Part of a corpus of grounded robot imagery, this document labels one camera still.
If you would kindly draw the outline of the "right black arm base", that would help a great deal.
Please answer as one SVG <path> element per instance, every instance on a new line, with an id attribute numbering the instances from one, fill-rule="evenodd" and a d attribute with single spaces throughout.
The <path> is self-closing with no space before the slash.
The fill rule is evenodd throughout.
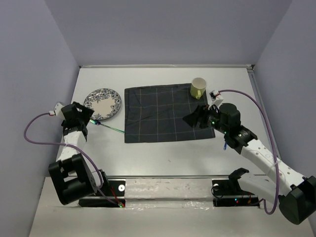
<path id="1" fill-rule="evenodd" d="M 242 190 L 238 183 L 247 173 L 247 169 L 239 168 L 226 179 L 212 180 L 211 194 L 214 207 L 260 207 L 259 198 L 251 192 Z"/>

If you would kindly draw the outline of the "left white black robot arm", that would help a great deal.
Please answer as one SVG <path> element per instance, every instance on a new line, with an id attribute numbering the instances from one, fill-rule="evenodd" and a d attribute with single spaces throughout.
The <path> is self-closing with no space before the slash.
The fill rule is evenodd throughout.
<path id="1" fill-rule="evenodd" d="M 61 118 L 63 128 L 62 151 L 56 162 L 48 167 L 57 196 L 63 205 L 97 193 L 104 195 L 109 182 L 83 151 L 87 142 L 87 125 L 94 111 L 77 102 L 63 105 L 58 102 L 51 112 Z"/>

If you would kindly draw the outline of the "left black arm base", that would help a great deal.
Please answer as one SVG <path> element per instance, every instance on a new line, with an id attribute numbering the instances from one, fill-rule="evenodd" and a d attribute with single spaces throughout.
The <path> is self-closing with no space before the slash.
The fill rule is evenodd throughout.
<path id="1" fill-rule="evenodd" d="M 103 186 L 97 193 L 79 200 L 80 207 L 104 207 L 125 208 L 126 180 L 108 178 L 104 171 L 101 172 L 104 179 Z"/>

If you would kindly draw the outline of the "dark grey checked cloth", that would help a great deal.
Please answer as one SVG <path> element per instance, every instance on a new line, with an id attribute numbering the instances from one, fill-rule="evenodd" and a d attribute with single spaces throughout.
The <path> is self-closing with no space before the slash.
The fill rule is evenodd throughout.
<path id="1" fill-rule="evenodd" d="M 206 93 L 195 99 L 190 90 L 189 83 L 125 89 L 125 143 L 215 138 L 212 128 L 191 128 L 183 121 L 183 117 L 191 114 L 197 106 L 208 103 Z"/>

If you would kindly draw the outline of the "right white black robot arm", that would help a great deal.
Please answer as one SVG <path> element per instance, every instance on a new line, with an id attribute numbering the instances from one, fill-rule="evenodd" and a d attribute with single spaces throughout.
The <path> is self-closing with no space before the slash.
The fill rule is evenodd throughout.
<path id="1" fill-rule="evenodd" d="M 279 203 L 282 215 L 295 225 L 301 224 L 316 211 L 316 178 L 306 177 L 283 161 L 274 158 L 258 137 L 240 121 L 240 112 L 230 103 L 197 106 L 183 121 L 190 127 L 212 127 L 223 133 L 226 144 L 255 164 L 268 176 L 259 181 L 248 173 L 227 181 L 228 190 L 238 194 L 249 190 L 266 201 Z"/>

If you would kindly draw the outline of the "blue white patterned plate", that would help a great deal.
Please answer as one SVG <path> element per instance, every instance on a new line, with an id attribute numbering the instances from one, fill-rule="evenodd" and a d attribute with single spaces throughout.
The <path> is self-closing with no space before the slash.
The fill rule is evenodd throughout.
<path id="1" fill-rule="evenodd" d="M 84 100 L 83 105 L 92 109 L 92 119 L 106 120 L 118 113 L 121 109 L 121 96 L 113 89 L 100 88 L 91 92 Z"/>

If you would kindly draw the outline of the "pale yellow cup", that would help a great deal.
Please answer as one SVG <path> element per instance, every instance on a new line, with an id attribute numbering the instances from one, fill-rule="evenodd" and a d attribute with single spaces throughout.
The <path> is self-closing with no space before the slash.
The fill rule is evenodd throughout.
<path id="1" fill-rule="evenodd" d="M 199 100 L 204 94 L 207 82 L 203 78 L 195 78 L 191 82 L 190 94 L 193 98 Z"/>

